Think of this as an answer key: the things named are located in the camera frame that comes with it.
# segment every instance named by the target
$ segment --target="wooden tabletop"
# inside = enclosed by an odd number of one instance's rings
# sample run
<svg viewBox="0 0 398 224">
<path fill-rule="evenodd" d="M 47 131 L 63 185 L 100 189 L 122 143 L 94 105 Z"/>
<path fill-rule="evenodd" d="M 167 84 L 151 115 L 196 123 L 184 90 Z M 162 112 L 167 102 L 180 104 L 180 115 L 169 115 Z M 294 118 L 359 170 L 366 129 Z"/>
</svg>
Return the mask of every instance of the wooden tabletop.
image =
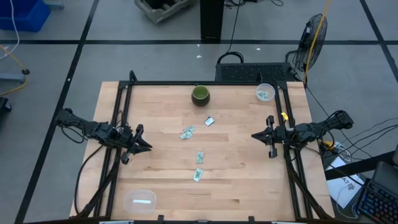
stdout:
<svg viewBox="0 0 398 224">
<path fill-rule="evenodd" d="M 102 84 L 95 121 L 111 120 L 117 86 L 117 82 Z M 208 88 L 210 103 L 198 108 L 191 102 L 193 86 L 133 87 L 127 121 L 133 129 L 144 125 L 143 138 L 153 149 L 120 165 L 112 219 L 156 220 L 164 215 L 165 220 L 246 221 L 248 216 L 256 221 L 294 220 L 282 146 L 277 145 L 279 156 L 270 159 L 269 148 L 251 137 L 265 129 L 269 115 L 275 116 L 278 125 L 275 100 L 260 102 L 256 86 Z M 288 83 L 288 88 L 296 123 L 311 122 L 302 83 Z M 204 124 L 208 116 L 215 119 L 210 127 Z M 182 130 L 190 125 L 196 129 L 193 137 L 181 140 Z M 89 141 L 85 158 L 98 146 Z M 314 142 L 308 146 L 317 149 Z M 80 210 L 98 188 L 104 152 L 89 160 L 81 174 Z M 203 164 L 196 163 L 197 152 L 204 152 Z M 309 191 L 334 216 L 320 156 L 303 150 L 302 159 Z M 203 177 L 194 182 L 198 167 L 204 170 Z M 133 189 L 156 194 L 155 213 L 141 215 L 123 209 L 123 197 Z M 302 194 L 297 192 L 304 217 Z"/>
</svg>

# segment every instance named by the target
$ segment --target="black table leg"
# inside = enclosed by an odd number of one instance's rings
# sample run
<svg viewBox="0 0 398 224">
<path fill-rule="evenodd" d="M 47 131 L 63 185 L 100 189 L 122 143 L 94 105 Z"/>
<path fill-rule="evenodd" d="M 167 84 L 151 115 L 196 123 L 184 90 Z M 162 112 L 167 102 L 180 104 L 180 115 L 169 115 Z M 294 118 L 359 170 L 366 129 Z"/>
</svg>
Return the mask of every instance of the black table leg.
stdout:
<svg viewBox="0 0 398 224">
<path fill-rule="evenodd" d="M 200 0 L 200 35 L 202 39 L 221 39 L 224 0 Z"/>
</svg>

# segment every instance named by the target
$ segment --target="small packet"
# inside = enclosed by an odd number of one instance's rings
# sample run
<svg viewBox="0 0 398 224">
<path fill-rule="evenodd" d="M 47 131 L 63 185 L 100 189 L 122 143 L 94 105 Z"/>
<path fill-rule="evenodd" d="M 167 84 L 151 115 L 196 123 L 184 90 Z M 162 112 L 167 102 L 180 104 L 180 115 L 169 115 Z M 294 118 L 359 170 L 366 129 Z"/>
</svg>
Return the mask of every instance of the small packet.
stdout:
<svg viewBox="0 0 398 224">
<path fill-rule="evenodd" d="M 186 133 L 180 135 L 180 139 L 190 139 L 190 138 L 192 138 L 192 132 L 190 131 L 187 131 Z"/>
<path fill-rule="evenodd" d="M 207 119 L 206 119 L 206 121 L 205 121 L 205 124 L 206 124 L 206 126 L 210 126 L 211 124 L 213 124 L 215 122 L 215 120 L 214 120 L 214 118 L 212 117 L 212 116 L 209 116 Z"/>
<path fill-rule="evenodd" d="M 197 153 L 197 164 L 202 164 L 203 163 L 203 156 L 204 156 L 204 152 L 198 152 Z"/>
<path fill-rule="evenodd" d="M 183 130 L 183 132 L 185 132 L 185 133 L 186 133 L 187 131 L 194 132 L 194 131 L 195 131 L 195 128 L 191 125 L 191 126 L 185 128 L 185 129 Z"/>
<path fill-rule="evenodd" d="M 259 90 L 257 93 L 262 100 L 268 100 L 268 92 Z"/>
<path fill-rule="evenodd" d="M 199 180 L 201 179 L 203 175 L 203 170 L 201 168 L 197 168 L 195 171 L 195 174 L 193 175 L 193 180 L 195 182 L 199 182 Z"/>
</svg>

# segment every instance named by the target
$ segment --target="concrete floor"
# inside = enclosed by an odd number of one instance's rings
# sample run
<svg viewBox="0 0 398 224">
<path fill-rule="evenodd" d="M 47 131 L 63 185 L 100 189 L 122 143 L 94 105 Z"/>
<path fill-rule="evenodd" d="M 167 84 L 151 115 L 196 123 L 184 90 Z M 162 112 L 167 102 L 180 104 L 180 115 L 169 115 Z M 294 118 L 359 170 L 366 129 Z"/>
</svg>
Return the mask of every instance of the concrete floor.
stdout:
<svg viewBox="0 0 398 224">
<path fill-rule="evenodd" d="M 398 2 L 366 0 L 385 40 L 397 40 Z M 93 0 L 64 1 L 54 9 L 42 30 L 21 32 L 23 40 L 79 40 Z M 309 18 L 321 13 L 326 1 L 287 1 L 277 7 L 265 0 L 247 3 L 239 10 L 235 39 L 299 40 Z M 224 10 L 222 39 L 231 37 L 236 8 Z M 327 14 L 327 40 L 377 40 L 357 0 L 334 0 Z M 196 4 L 159 25 L 153 25 L 131 0 L 100 0 L 88 40 L 188 40 L 200 38 Z M 0 30 L 3 40 L 13 31 Z M 281 62 L 296 45 L 233 45 L 245 62 Z M 81 117 L 93 117 L 101 82 L 127 79 L 134 70 L 139 80 L 214 80 L 217 58 L 228 45 L 85 45 L 64 107 Z M 389 45 L 398 60 L 398 46 Z M 65 82 L 76 45 L 21 44 L 15 54 L 31 70 L 27 88 L 10 94 L 13 111 L 0 128 L 0 217 L 13 223 L 42 148 L 44 137 Z M 226 58 L 225 62 L 235 62 Z M 0 61 L 0 72 L 18 72 L 10 58 Z M 327 112 L 346 110 L 354 119 L 352 136 L 398 114 L 398 83 L 380 45 L 325 45 L 309 74 L 309 88 Z M 1 84 L 0 90 L 11 88 Z M 314 121 L 326 115 L 307 96 Z M 375 156 L 395 149 L 396 131 L 364 150 Z M 337 140 L 344 139 L 335 133 Z M 57 129 L 25 222 L 67 218 L 84 144 L 75 144 Z M 367 155 L 359 152 L 358 158 Z"/>
</svg>

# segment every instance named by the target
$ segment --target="white paper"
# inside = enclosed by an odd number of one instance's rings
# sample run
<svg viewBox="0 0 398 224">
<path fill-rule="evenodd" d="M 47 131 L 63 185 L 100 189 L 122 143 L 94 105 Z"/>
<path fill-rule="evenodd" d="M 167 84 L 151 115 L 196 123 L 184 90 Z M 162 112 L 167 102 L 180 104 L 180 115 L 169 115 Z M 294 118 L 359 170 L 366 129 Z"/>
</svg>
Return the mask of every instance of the white paper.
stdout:
<svg viewBox="0 0 398 224">
<path fill-rule="evenodd" d="M 337 157 L 331 165 L 333 167 L 339 167 L 346 165 L 345 162 L 340 158 Z M 358 181 L 361 184 L 364 182 L 358 177 L 358 175 L 352 175 L 351 178 Z M 334 180 L 327 181 L 329 194 L 333 198 L 333 200 L 337 201 L 338 194 L 338 204 L 345 208 L 347 204 L 351 201 L 351 199 L 355 196 L 355 194 L 361 189 L 361 186 L 358 185 L 356 182 L 352 181 L 348 177 L 337 178 Z"/>
<path fill-rule="evenodd" d="M 133 203 L 150 203 L 150 200 L 133 200 Z"/>
</svg>

